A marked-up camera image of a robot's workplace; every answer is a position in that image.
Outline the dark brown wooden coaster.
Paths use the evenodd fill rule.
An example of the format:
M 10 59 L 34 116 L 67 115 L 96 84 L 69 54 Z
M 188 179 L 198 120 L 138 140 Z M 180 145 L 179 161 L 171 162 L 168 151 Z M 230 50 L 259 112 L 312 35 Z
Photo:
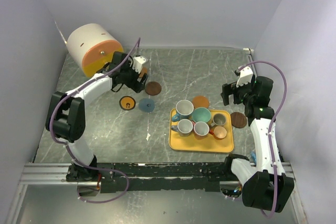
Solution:
M 159 93 L 161 93 L 161 91 L 162 91 L 162 87 L 156 81 L 150 81 L 145 86 L 145 92 L 148 95 L 158 95 Z

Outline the tan wooden coaster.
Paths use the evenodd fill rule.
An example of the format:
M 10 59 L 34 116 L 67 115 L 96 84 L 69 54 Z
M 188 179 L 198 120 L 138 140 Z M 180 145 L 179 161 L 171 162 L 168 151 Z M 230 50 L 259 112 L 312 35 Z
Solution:
M 139 78 L 141 79 L 147 73 L 148 73 L 147 67 L 143 67 L 140 74 L 139 74 Z

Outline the yellow black-rimmed coaster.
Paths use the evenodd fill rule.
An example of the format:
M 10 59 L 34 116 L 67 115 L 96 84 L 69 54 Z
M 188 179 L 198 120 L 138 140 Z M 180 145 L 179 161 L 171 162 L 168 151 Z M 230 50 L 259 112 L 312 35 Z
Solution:
M 133 110 L 136 106 L 136 101 L 133 97 L 131 96 L 123 96 L 120 100 L 119 100 L 119 106 L 122 110 L 125 111 L 130 111 Z

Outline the light orange wooden coaster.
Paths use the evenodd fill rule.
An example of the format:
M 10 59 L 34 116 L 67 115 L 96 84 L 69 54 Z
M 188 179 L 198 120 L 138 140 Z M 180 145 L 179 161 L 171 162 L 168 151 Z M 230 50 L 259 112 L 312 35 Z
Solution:
M 209 100 L 207 97 L 203 95 L 198 95 L 193 98 L 192 104 L 195 109 L 197 108 L 208 108 L 209 107 Z

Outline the yellow plastic tray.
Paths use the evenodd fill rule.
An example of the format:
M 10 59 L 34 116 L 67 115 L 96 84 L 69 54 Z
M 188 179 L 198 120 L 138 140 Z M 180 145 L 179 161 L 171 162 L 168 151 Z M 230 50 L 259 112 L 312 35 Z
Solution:
M 230 113 L 225 110 L 210 110 L 212 116 L 220 113 L 226 116 L 224 128 L 227 135 L 223 139 L 216 138 L 211 134 L 198 139 L 194 132 L 189 136 L 180 136 L 178 132 L 170 130 L 169 145 L 173 150 L 177 151 L 193 151 L 193 152 L 214 152 L 214 153 L 230 153 L 234 150 L 233 129 Z

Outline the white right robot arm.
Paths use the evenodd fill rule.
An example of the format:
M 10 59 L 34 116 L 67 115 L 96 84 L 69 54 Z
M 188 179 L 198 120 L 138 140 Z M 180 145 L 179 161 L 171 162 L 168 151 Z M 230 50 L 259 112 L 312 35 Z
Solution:
M 242 201 L 246 207 L 262 211 L 282 212 L 293 189 L 294 179 L 288 177 L 282 166 L 275 137 L 275 115 L 269 106 L 273 81 L 267 77 L 252 76 L 249 83 L 222 85 L 223 104 L 245 106 L 245 117 L 253 134 L 256 166 L 244 155 L 229 154 L 224 160 L 223 176 L 230 181 L 239 180 Z

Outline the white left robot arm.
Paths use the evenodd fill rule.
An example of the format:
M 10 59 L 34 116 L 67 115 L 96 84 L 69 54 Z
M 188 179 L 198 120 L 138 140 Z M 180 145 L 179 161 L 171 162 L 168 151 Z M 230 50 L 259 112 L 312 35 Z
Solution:
M 50 101 L 46 130 L 55 142 L 69 148 L 72 157 L 68 181 L 87 182 L 97 178 L 97 158 L 83 137 L 86 128 L 86 106 L 116 86 L 126 86 L 135 93 L 145 88 L 148 78 L 142 73 L 146 57 L 116 51 L 111 62 L 101 67 L 87 82 L 68 92 L 55 92 Z

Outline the dark walnut wooden coaster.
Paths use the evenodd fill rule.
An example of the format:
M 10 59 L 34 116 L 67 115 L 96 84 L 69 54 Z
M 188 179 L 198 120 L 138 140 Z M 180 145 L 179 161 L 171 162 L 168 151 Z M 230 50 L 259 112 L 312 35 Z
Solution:
M 240 112 L 230 114 L 232 126 L 238 129 L 244 128 L 247 125 L 247 118 Z

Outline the blue round coaster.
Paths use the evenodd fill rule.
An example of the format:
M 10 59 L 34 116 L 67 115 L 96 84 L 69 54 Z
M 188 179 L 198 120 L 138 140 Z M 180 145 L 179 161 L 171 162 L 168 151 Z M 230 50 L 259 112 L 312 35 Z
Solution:
M 154 100 L 150 98 L 143 98 L 139 101 L 139 109 L 146 113 L 151 113 L 155 109 Z

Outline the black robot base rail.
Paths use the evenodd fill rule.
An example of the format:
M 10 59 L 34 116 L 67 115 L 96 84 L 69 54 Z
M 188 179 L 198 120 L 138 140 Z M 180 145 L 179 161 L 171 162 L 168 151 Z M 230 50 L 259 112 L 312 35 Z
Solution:
M 239 186 L 238 178 L 223 162 L 196 163 L 98 163 L 100 170 L 82 169 L 70 165 L 67 182 L 99 182 L 102 193 L 128 191 L 194 190 L 232 194 Z

